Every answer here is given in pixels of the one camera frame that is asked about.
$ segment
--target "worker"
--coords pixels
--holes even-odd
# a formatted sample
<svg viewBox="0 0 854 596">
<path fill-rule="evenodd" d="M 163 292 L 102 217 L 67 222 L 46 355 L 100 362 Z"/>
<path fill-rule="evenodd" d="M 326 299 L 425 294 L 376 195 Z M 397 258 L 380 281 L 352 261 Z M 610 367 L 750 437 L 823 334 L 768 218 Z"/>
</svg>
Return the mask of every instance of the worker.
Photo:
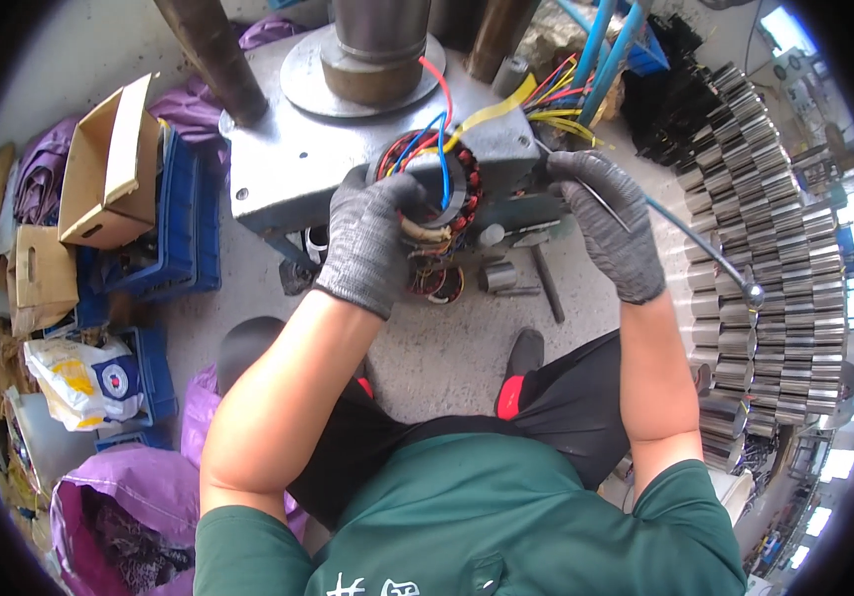
<svg viewBox="0 0 854 596">
<path fill-rule="evenodd" d="M 397 209 L 424 191 L 351 171 L 314 289 L 287 323 L 223 342 L 196 596 L 744 593 L 644 194 L 596 151 L 554 153 L 547 171 L 615 284 L 619 331 L 542 366 L 524 330 L 500 416 L 392 420 L 354 375 L 407 279 Z M 596 492 L 627 449 L 631 514 Z M 286 526 L 286 490 L 333 533 L 314 559 Z"/>
</svg>

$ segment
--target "green t-shirt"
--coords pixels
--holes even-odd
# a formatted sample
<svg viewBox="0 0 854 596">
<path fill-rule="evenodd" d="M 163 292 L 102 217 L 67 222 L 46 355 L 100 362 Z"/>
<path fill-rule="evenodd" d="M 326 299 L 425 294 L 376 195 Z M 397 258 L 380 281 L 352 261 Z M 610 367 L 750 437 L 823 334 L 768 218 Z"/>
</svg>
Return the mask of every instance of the green t-shirt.
<svg viewBox="0 0 854 596">
<path fill-rule="evenodd" d="M 631 515 L 555 449 L 462 434 L 398 451 L 314 561 L 275 518 L 219 507 L 196 532 L 195 596 L 743 594 L 704 464 L 659 474 Z"/>
</svg>

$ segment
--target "blue wire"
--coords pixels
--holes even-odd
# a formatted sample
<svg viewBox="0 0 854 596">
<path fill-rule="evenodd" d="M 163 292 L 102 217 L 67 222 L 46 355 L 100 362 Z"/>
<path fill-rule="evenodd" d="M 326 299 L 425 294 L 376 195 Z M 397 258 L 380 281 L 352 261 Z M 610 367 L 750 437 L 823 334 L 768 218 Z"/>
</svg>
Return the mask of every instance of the blue wire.
<svg viewBox="0 0 854 596">
<path fill-rule="evenodd" d="M 440 208 L 443 210 L 450 204 L 450 173 L 447 171 L 447 157 L 443 154 L 443 125 L 436 134 L 436 154 L 440 157 L 440 170 L 443 172 L 443 200 L 440 202 Z"/>
<path fill-rule="evenodd" d="M 405 149 L 404 152 L 400 154 L 400 157 L 397 158 L 397 162 L 396 162 L 397 166 L 399 166 L 401 163 L 403 163 L 404 158 L 407 157 L 407 154 L 410 152 L 411 149 L 414 149 L 414 147 L 418 144 L 418 141 L 421 140 L 421 137 L 426 135 L 427 131 L 431 130 L 431 128 L 433 128 L 433 126 L 437 123 L 438 120 L 443 122 L 446 119 L 446 117 L 447 117 L 447 113 L 441 112 L 437 115 L 436 118 L 431 120 L 431 123 L 428 124 L 427 127 L 424 128 L 424 130 L 422 130 L 416 137 L 414 137 L 414 140 L 411 141 L 410 145 L 407 146 L 407 149 Z"/>
</svg>

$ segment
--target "cardboard box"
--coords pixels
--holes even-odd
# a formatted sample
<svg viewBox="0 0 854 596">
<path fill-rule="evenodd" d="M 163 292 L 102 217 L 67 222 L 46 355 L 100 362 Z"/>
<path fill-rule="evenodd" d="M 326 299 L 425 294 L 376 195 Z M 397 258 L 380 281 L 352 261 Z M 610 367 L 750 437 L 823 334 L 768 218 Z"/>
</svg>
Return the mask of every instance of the cardboard box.
<svg viewBox="0 0 854 596">
<path fill-rule="evenodd" d="M 59 239 L 119 248 L 155 226 L 159 123 L 146 112 L 147 74 L 113 93 L 73 132 Z"/>
<path fill-rule="evenodd" d="M 10 323 L 16 338 L 58 323 L 79 302 L 74 248 L 47 226 L 19 226 L 6 269 Z"/>
</svg>

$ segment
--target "purple fabric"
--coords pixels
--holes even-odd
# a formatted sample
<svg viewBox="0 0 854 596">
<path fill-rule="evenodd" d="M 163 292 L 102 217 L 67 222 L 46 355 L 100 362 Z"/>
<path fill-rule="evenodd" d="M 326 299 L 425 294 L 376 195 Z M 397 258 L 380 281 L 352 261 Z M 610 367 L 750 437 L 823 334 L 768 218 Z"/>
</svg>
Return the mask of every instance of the purple fabric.
<svg viewBox="0 0 854 596">
<path fill-rule="evenodd" d="M 211 364 L 195 373 L 186 388 L 185 404 L 182 408 L 182 439 L 179 451 L 182 456 L 199 467 L 202 461 L 202 447 L 205 447 L 209 426 L 222 400 L 216 388 L 218 387 L 215 365 Z M 302 509 L 294 497 L 285 492 L 285 514 L 288 517 L 288 527 L 298 542 L 305 536 L 305 524 L 308 513 Z"/>
<path fill-rule="evenodd" d="M 287 19 L 269 15 L 245 30 L 238 44 L 247 52 L 303 30 Z M 148 112 L 168 122 L 187 143 L 201 150 L 213 167 L 228 173 L 229 146 L 218 133 L 222 104 L 201 77 L 193 75 L 185 87 L 167 90 Z"/>
<path fill-rule="evenodd" d="M 178 547 L 195 546 L 198 470 L 184 457 L 140 444 L 111 447 L 69 472 L 53 491 L 51 531 L 63 580 L 77 596 L 132 596 L 84 525 L 82 487 L 112 497 Z M 191 596 L 193 571 L 147 593 Z"/>
<path fill-rule="evenodd" d="M 13 214 L 20 223 L 54 223 L 59 212 L 70 142 L 80 117 L 61 120 L 28 143 L 13 204 Z"/>
</svg>

